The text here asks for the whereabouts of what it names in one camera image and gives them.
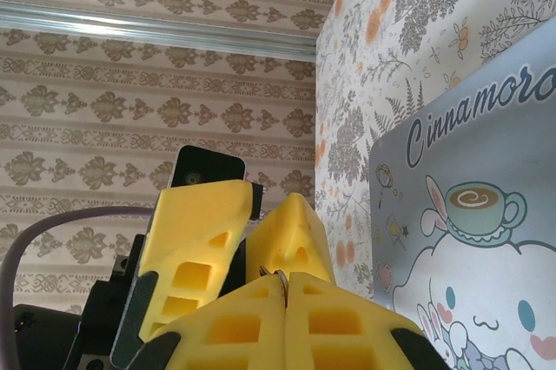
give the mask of curtain rail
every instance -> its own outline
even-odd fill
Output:
[[[0,28],[314,62],[316,39],[0,1]]]

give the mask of cup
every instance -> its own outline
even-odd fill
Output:
[[[527,204],[518,192],[505,194],[500,188],[484,182],[468,182],[446,192],[448,227],[456,227],[467,235],[490,235],[499,228],[512,230],[526,217]],[[508,208],[516,210],[506,218]]]

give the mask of character eye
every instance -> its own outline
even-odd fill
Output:
[[[450,309],[455,308],[455,292],[453,291],[451,286],[446,288],[446,303]]]
[[[523,328],[531,333],[535,329],[537,322],[535,320],[535,312],[531,305],[529,305],[529,302],[520,301],[518,304],[518,316]]]

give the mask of cable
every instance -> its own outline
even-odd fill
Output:
[[[0,370],[20,370],[14,333],[14,285],[17,267],[27,246],[40,234],[58,225],[107,215],[151,216],[152,208],[100,207],[52,215],[26,228],[6,252],[0,267]]]

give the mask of yellow foam block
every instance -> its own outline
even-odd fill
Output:
[[[335,284],[327,237],[321,220],[300,194],[286,200],[247,238],[246,278],[259,277],[261,266],[270,272],[306,272]]]
[[[286,370],[411,370],[390,331],[407,318],[310,274],[289,276]]]
[[[245,181],[160,193],[139,262],[139,276],[158,273],[141,340],[218,297],[252,205],[252,186]]]
[[[284,308],[281,279],[270,274],[172,321],[153,339],[182,337],[166,370],[283,370]]]

